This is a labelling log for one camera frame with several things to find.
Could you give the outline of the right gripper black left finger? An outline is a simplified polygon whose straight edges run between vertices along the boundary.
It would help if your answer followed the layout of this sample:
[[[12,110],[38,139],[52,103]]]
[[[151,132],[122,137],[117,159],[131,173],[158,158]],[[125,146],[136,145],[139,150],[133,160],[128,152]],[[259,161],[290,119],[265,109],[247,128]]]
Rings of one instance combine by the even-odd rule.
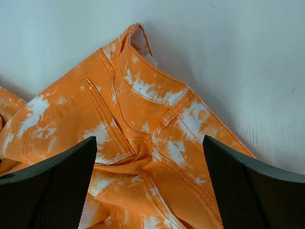
[[[72,148],[0,177],[2,229],[76,229],[86,199],[97,142]]]

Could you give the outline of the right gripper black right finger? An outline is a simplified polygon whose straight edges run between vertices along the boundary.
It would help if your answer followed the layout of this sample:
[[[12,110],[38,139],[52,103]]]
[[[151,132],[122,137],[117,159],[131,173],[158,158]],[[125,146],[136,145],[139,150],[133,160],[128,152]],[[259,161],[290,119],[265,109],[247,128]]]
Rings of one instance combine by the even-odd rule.
[[[206,135],[203,150],[225,229],[303,229],[305,176]]]

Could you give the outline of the orange white tie-dye trousers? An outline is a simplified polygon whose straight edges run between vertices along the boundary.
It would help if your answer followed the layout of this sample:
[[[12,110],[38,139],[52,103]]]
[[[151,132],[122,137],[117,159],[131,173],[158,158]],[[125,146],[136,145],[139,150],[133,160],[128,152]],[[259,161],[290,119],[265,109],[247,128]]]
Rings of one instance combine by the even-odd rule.
[[[96,137],[81,229],[221,229],[205,135],[251,155],[189,86],[158,69],[138,23],[29,102],[0,90],[3,175]]]

